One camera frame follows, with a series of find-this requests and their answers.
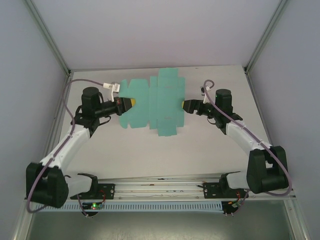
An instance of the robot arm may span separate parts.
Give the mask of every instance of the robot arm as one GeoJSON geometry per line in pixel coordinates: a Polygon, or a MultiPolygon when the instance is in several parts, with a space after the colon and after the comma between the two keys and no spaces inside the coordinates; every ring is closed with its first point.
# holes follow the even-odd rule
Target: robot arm
{"type": "Polygon", "coordinates": [[[27,197],[32,194],[31,201],[60,208],[69,197],[79,193],[97,193],[96,176],[79,173],[69,178],[65,175],[78,150],[91,138],[96,129],[104,124],[100,123],[100,118],[110,118],[112,114],[121,116],[135,104],[134,99],[113,97],[113,92],[119,92],[118,84],[107,84],[104,87],[112,90],[112,100],[104,102],[96,87],[85,88],[81,96],[82,105],[75,113],[75,124],[70,126],[65,137],[40,163],[32,162],[26,168],[26,194],[27,197]],[[45,171],[37,182],[36,179],[43,169],[45,171]]]}
{"type": "Polygon", "coordinates": [[[257,142],[244,130],[245,123],[243,119],[233,112],[231,91],[218,89],[215,93],[215,105],[235,122],[230,121],[207,101],[207,96],[205,96],[204,100],[186,100],[183,102],[183,109],[189,114],[193,114],[196,111],[199,116],[205,115],[208,119],[214,119],[216,127],[223,134],[231,137],[248,155],[247,171],[230,172],[221,175],[219,181],[221,191],[249,189],[253,193],[259,194],[287,188],[289,184],[284,171],[262,145],[271,150],[285,169],[288,170],[285,150],[281,146],[271,146],[268,142],[257,142]]]}

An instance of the white tabletop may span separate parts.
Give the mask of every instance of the white tabletop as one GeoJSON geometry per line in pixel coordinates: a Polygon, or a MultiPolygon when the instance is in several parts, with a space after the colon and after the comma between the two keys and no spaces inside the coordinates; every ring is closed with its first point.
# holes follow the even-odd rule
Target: white tabletop
{"type": "MultiPolygon", "coordinates": [[[[149,79],[158,75],[158,68],[81,71],[73,79],[90,79],[100,83],[120,82],[123,79],[149,79]]],[[[247,127],[267,141],[258,109],[243,68],[231,66],[180,67],[179,76],[185,77],[185,99],[203,99],[200,86],[211,79],[215,82],[210,92],[213,99],[217,89],[232,92],[233,111],[239,114],[247,127]]],[[[93,86],[87,82],[71,85],[68,107],[74,113],[81,105],[82,90],[93,86]]],[[[104,99],[108,90],[99,87],[104,99]]],[[[225,173],[247,169],[248,156],[205,116],[184,114],[184,127],[178,127],[175,136],[159,137],[157,130],[144,128],[123,129],[118,116],[100,126],[76,154],[67,173],[89,173],[106,178],[132,178],[225,173]]],[[[70,127],[70,116],[63,120],[61,137],[70,127]]]]}

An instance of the gray wall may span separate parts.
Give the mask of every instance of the gray wall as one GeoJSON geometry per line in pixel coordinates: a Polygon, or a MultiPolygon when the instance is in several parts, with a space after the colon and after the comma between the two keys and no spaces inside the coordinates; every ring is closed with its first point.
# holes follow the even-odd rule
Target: gray wall
{"type": "Polygon", "coordinates": [[[0,2],[0,33],[0,239],[8,240],[26,167],[42,157],[65,74],[23,1],[0,2]]]}
{"type": "Polygon", "coordinates": [[[319,9],[318,0],[292,0],[251,73],[272,142],[286,149],[313,239],[320,239],[319,9]]]}
{"type": "Polygon", "coordinates": [[[71,69],[245,66],[280,0],[33,0],[71,69]]]}

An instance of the purple cable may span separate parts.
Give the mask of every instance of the purple cable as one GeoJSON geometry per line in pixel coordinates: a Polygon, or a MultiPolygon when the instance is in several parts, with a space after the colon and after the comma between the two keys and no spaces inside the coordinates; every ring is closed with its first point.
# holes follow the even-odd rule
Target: purple cable
{"type": "Polygon", "coordinates": [[[86,211],[84,210],[84,207],[81,204],[79,194],[76,195],[76,198],[78,199],[78,202],[79,202],[80,208],[81,208],[81,210],[83,212],[83,215],[85,215],[85,217],[88,217],[89,215],[86,213],[86,211]]]}
{"type": "Polygon", "coordinates": [[[248,128],[246,128],[244,125],[242,125],[241,123],[233,120],[231,117],[229,117],[225,112],[223,112],[220,108],[217,107],[217,105],[214,103],[214,101],[211,99],[211,97],[209,96],[208,94],[208,91],[206,89],[206,86],[207,86],[207,83],[211,83],[212,85],[210,86],[210,89],[212,89],[215,85],[214,81],[212,80],[205,80],[204,81],[204,84],[203,84],[203,89],[204,89],[204,93],[206,95],[206,97],[209,99],[210,103],[212,104],[212,106],[219,112],[221,113],[223,116],[225,116],[227,119],[229,119],[231,122],[233,122],[234,124],[238,125],[240,128],[242,128],[243,130],[245,130],[258,144],[260,144],[269,154],[270,156],[276,161],[276,163],[280,166],[280,168],[283,170],[287,180],[288,180],[288,189],[286,190],[286,192],[284,193],[273,193],[273,192],[269,192],[269,191],[266,191],[265,193],[266,194],[269,194],[271,196],[276,196],[276,197],[283,197],[283,196],[286,196],[288,195],[290,192],[291,192],[291,189],[292,189],[292,179],[291,177],[289,176],[289,173],[287,171],[287,169],[285,168],[285,166],[280,162],[280,160],[277,158],[276,155],[274,155],[274,153],[266,146],[264,145],[260,139],[254,135],[248,128]]]}
{"type": "MultiPolygon", "coordinates": [[[[63,141],[63,143],[60,145],[60,147],[54,152],[53,154],[53,157],[49,159],[49,161],[46,163],[46,165],[42,168],[42,170],[39,172],[38,176],[35,178],[34,180],[34,183],[31,187],[31,190],[29,192],[29,195],[28,195],[28,198],[27,198],[27,201],[26,201],[26,210],[29,212],[29,213],[36,213],[36,212],[39,212],[40,210],[44,209],[47,205],[43,205],[42,207],[38,208],[38,209],[35,209],[35,210],[31,210],[30,209],[30,202],[31,202],[31,198],[32,198],[32,195],[35,191],[35,188],[39,182],[39,180],[41,179],[42,175],[44,174],[44,172],[47,170],[47,168],[49,167],[49,165],[51,164],[51,162],[55,159],[55,157],[58,155],[58,153],[61,151],[61,149],[67,144],[67,142],[69,141],[69,139],[71,138],[72,134],[74,133],[74,130],[75,130],[75,127],[76,127],[76,122],[75,122],[75,118],[74,116],[72,115],[71,111],[69,110],[69,108],[67,107],[67,103],[66,103],[66,100],[64,98],[64,95],[65,95],[65,92],[66,92],[66,89],[68,88],[68,86],[74,82],[89,82],[89,83],[93,83],[93,84],[97,84],[97,85],[100,85],[100,86],[103,86],[102,83],[100,82],[97,82],[97,81],[92,81],[92,80],[88,80],[88,79],[75,79],[75,80],[71,80],[69,81],[63,91],[62,91],[62,96],[61,96],[61,100],[62,100],[62,104],[63,106],[65,107],[65,110],[67,111],[67,113],[70,115],[71,119],[72,119],[72,128],[71,128],[71,131],[70,131],[70,135],[63,141]]],[[[79,204],[80,204],[80,207],[81,209],[84,211],[83,207],[82,207],[82,204],[79,200],[79,204]]]]}

